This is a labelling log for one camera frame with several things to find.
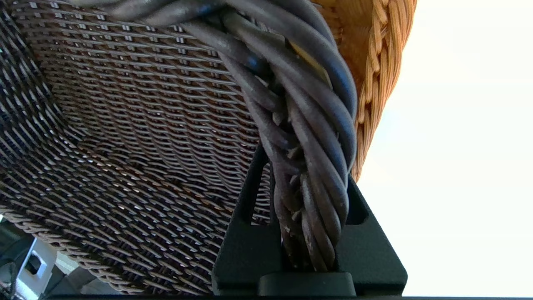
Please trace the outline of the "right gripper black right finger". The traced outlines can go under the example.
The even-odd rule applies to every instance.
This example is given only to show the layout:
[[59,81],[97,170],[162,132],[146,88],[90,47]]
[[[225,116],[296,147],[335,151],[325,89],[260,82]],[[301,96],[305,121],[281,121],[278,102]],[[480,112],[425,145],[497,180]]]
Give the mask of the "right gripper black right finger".
[[339,271],[352,275],[357,295],[402,295],[408,274],[353,179],[349,213],[336,247]]

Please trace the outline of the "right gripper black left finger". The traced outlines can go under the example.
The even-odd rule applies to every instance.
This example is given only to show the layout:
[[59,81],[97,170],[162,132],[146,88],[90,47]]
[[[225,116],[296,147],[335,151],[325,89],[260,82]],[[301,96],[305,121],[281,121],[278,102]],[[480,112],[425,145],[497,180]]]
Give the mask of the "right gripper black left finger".
[[262,172],[268,163],[263,146],[257,146],[212,269],[214,294],[257,294],[261,277],[283,269],[280,227],[272,199],[268,201],[269,224],[252,224]]

